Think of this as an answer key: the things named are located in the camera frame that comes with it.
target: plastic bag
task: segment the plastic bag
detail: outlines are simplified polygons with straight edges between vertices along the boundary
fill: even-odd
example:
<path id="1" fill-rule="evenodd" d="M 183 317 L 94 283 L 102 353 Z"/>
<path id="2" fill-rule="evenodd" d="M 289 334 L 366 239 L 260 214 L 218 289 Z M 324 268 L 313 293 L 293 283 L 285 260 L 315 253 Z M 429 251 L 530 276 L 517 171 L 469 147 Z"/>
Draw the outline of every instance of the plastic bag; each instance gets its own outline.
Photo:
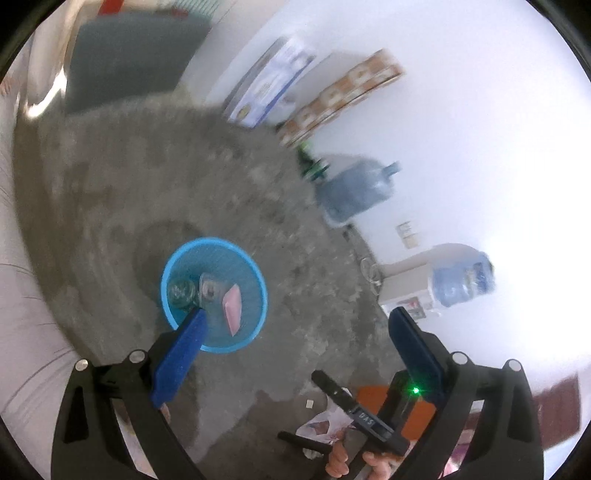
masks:
<path id="1" fill-rule="evenodd" d="M 338 440 L 337 434 L 351 425 L 353 420 L 330 398 L 327 397 L 327 400 L 327 409 L 298 428 L 296 435 L 328 444 Z"/>

